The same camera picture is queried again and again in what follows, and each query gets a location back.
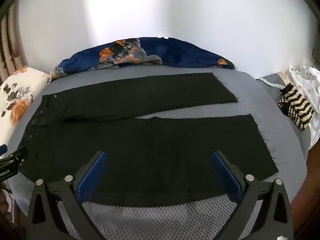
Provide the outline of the black white striped knit item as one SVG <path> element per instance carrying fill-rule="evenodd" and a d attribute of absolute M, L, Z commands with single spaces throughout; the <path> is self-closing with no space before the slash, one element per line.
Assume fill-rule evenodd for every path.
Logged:
<path fill-rule="evenodd" d="M 302 131 L 307 128 L 315 113 L 311 103 L 291 83 L 280 91 L 278 106 L 282 113 Z"/>

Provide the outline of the black pants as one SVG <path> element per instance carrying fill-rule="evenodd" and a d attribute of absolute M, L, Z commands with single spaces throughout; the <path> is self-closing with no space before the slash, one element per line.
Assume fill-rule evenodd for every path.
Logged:
<path fill-rule="evenodd" d="M 98 151 L 107 168 L 90 200 L 103 205 L 157 207 L 224 194 L 210 165 L 221 151 L 244 174 L 264 180 L 278 169 L 250 115 L 158 118 L 193 106 L 236 106 L 211 73 L 117 80 L 45 95 L 26 126 L 21 173 L 62 180 Z"/>

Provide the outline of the beige curtain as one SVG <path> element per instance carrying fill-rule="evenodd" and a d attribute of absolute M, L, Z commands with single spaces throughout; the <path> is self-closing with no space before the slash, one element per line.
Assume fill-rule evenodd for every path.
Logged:
<path fill-rule="evenodd" d="M 1 20 L 1 84 L 24 67 L 17 27 L 17 2 L 15 2 Z"/>

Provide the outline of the white dotted cloth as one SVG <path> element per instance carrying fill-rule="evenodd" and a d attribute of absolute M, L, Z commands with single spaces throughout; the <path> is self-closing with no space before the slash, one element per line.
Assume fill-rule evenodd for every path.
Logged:
<path fill-rule="evenodd" d="M 319 140 L 319 70 L 308 66 L 302 66 L 297 69 L 289 66 L 286 75 L 300 94 L 310 102 L 315 111 L 309 123 L 311 135 L 309 148 L 312 148 Z"/>

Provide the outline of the navy floral blanket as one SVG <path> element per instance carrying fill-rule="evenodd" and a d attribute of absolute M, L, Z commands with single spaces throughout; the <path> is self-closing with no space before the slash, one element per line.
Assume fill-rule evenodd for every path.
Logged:
<path fill-rule="evenodd" d="M 64 59 L 51 77 L 104 68 L 121 68 L 135 64 L 178 68 L 217 67 L 235 70 L 228 59 L 176 38 L 139 37 L 117 40 L 77 52 Z"/>

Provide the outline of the grey mesh mattress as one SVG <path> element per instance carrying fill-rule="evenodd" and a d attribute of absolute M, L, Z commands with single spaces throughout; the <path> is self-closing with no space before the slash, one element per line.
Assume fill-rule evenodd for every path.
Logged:
<path fill-rule="evenodd" d="M 133 66 L 91 70 L 47 86 L 9 141 L 31 154 L 9 183 L 23 210 L 37 179 L 76 172 L 98 150 L 108 166 L 84 210 L 107 239 L 209 239 L 235 205 L 209 156 L 284 181 L 306 178 L 311 135 L 278 107 L 279 90 L 236 70 Z"/>

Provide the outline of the white floral pillow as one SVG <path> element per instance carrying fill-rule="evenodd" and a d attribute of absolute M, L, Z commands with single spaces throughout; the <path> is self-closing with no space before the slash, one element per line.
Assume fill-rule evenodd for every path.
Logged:
<path fill-rule="evenodd" d="M 51 75 L 24 66 L 1 84 L 1 154 L 17 124 L 40 92 L 50 84 Z"/>

